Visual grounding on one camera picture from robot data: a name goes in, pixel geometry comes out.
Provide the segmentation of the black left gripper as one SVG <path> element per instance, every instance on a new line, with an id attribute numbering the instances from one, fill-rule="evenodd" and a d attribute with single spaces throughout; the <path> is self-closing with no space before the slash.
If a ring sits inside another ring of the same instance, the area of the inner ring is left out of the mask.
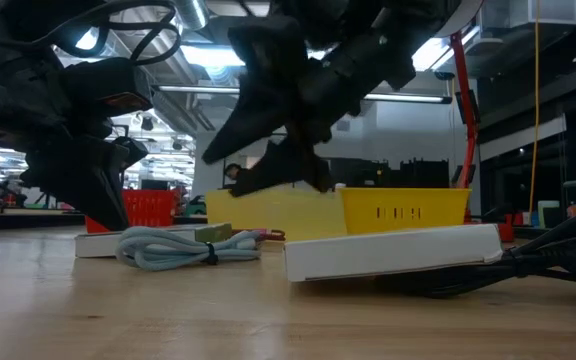
<path id="1" fill-rule="evenodd" d="M 0 57 L 0 146 L 32 150 L 21 179 L 112 231 L 128 227 L 120 170 L 148 150 L 127 136 L 101 139 L 112 117 L 151 108 L 147 77 L 126 58 L 64 67 L 55 57 Z"/>

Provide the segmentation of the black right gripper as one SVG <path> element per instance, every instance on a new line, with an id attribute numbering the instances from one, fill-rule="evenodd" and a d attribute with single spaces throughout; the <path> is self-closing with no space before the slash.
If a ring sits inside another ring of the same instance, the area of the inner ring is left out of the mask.
<path id="1" fill-rule="evenodd" d="M 320 61 L 307 58 L 310 39 L 292 17 L 255 17 L 228 30 L 245 63 L 239 97 L 229 118 L 202 155 L 218 161 L 268 137 L 292 120 L 296 140 L 328 140 L 330 127 L 358 108 L 380 83 L 399 90 L 416 75 L 413 55 L 436 36 L 439 24 L 369 25 L 337 42 Z M 328 162 L 285 139 L 269 141 L 264 156 L 243 170 L 230 188 L 245 196 L 268 188 L 306 182 L 316 191 L 332 188 Z"/>

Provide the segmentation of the small yellow plastic basket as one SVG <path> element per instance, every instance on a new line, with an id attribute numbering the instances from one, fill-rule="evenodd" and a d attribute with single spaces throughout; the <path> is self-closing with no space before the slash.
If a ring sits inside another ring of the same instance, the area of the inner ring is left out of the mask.
<path id="1" fill-rule="evenodd" d="M 350 235 L 464 223 L 470 189 L 342 188 Z"/>

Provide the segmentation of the translucent yellow plastic bin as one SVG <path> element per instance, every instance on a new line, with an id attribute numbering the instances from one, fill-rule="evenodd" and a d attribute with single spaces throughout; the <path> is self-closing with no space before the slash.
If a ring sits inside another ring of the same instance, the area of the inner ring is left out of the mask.
<path id="1" fill-rule="evenodd" d="M 226 190 L 215 190 L 205 194 L 205 203 L 210 224 L 281 230 L 288 242 L 347 234 L 342 198 L 333 192 L 280 186 L 233 197 Z"/>

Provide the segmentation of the red plastic basket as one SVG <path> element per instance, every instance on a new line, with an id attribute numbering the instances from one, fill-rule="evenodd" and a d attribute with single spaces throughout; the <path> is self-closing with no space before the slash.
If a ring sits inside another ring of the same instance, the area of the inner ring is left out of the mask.
<path id="1" fill-rule="evenodd" d="M 173 224 L 176 195 L 170 190 L 124 190 L 122 199 L 103 196 L 84 211 L 89 234 L 123 231 L 133 226 Z"/>

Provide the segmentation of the dark background table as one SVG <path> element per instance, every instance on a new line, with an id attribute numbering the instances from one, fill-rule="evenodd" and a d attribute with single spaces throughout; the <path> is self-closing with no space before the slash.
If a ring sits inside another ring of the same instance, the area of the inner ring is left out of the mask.
<path id="1" fill-rule="evenodd" d="M 85 217 L 79 212 L 46 209 L 0 209 L 0 230 L 84 225 Z"/>

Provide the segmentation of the long ceiling tube light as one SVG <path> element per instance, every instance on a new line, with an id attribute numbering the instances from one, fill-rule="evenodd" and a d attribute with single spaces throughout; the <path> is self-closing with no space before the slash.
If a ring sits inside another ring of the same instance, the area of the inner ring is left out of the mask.
<path id="1" fill-rule="evenodd" d="M 212 87 L 198 85 L 153 85 L 153 88 L 162 92 L 174 93 L 191 93 L 191 94 L 223 94 L 239 95 L 240 89 L 236 87 Z M 405 103 L 430 103 L 430 104 L 449 104 L 452 102 L 451 97 L 418 95 L 409 93 L 369 93 L 364 97 L 367 101 L 383 102 L 405 102 Z"/>

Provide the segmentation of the black equipment row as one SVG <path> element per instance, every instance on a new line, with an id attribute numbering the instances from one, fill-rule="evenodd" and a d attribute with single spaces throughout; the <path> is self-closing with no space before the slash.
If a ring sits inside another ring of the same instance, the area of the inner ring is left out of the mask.
<path id="1" fill-rule="evenodd" d="M 353 188 L 449 188 L 449 162 L 413 159 L 391 168 L 387 161 L 330 158 L 334 183 Z"/>

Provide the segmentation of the red desk lamp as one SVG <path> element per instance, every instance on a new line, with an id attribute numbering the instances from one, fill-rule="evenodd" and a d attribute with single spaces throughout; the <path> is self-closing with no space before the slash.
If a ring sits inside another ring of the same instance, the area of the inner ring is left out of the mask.
<path id="1" fill-rule="evenodd" d="M 468 190 L 470 188 L 470 170 L 473 168 L 475 148 L 477 145 L 477 121 L 476 100 L 471 95 L 471 88 L 468 80 L 467 66 L 464 46 L 462 44 L 462 33 L 460 30 L 450 36 L 450 45 L 454 53 L 456 64 L 456 77 L 459 84 L 459 96 L 457 104 L 461 105 L 461 117 L 466 125 L 467 146 L 460 172 L 457 187 Z"/>

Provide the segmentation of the green and white container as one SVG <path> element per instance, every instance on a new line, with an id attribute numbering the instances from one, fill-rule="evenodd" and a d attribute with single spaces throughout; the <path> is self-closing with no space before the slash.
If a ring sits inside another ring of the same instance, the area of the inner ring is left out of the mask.
<path id="1" fill-rule="evenodd" d="M 561 223 L 560 202 L 543 200 L 538 202 L 538 215 L 540 228 L 553 228 Z"/>

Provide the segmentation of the white ceiling unit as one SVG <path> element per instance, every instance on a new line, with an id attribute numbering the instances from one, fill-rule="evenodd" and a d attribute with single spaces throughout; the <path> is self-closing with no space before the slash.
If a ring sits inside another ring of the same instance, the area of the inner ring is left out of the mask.
<path id="1" fill-rule="evenodd" d="M 576 25 L 576 0 L 484 0 L 479 23 L 489 28 L 513 28 L 539 23 Z"/>

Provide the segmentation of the silver round air duct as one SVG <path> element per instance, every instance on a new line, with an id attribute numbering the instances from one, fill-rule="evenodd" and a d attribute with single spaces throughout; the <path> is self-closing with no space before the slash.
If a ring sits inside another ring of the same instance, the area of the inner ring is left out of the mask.
<path id="1" fill-rule="evenodd" d="M 205 0 L 172 0 L 175 4 L 178 24 L 189 31 L 204 28 L 209 22 L 209 10 Z"/>

